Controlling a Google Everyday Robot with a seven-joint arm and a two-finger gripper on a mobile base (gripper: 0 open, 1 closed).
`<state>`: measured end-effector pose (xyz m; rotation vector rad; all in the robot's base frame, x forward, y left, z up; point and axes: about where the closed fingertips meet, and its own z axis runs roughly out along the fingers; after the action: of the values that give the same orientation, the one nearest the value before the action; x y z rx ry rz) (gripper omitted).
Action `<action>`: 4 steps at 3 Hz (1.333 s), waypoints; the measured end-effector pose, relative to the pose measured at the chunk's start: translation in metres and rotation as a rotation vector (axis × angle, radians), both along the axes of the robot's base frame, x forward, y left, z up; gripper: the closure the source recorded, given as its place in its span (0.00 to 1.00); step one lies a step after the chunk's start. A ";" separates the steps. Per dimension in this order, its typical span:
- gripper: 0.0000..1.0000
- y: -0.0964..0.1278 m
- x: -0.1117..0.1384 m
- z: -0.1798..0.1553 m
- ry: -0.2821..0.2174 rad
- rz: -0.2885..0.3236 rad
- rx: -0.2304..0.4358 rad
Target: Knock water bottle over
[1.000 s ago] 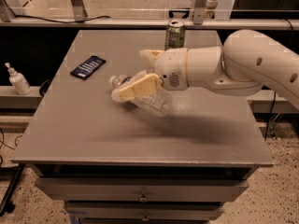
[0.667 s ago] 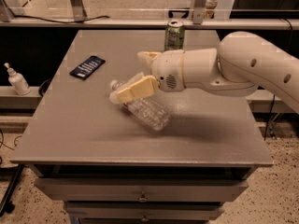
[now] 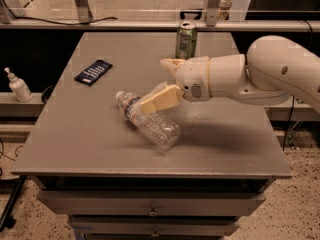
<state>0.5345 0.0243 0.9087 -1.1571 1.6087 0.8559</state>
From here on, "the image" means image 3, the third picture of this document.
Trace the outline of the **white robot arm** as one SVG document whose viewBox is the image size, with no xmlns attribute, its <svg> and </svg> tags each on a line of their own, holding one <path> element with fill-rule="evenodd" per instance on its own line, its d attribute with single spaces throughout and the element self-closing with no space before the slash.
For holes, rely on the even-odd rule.
<svg viewBox="0 0 320 240">
<path fill-rule="evenodd" d="M 226 97 L 243 104 L 278 105 L 293 95 L 320 112 L 320 57 L 281 36 L 255 40 L 247 53 L 222 57 L 162 59 L 174 82 L 159 84 L 137 104 L 146 114 L 182 100 Z"/>
</svg>

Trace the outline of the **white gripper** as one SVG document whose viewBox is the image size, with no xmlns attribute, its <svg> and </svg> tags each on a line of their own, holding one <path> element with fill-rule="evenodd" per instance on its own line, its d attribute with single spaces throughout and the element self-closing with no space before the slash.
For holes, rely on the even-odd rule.
<svg viewBox="0 0 320 240">
<path fill-rule="evenodd" d="M 209 90 L 208 56 L 184 59 L 161 59 L 160 65 L 178 84 L 160 83 L 133 105 L 133 111 L 150 115 L 177 106 L 183 97 L 190 102 L 207 101 Z"/>
</svg>

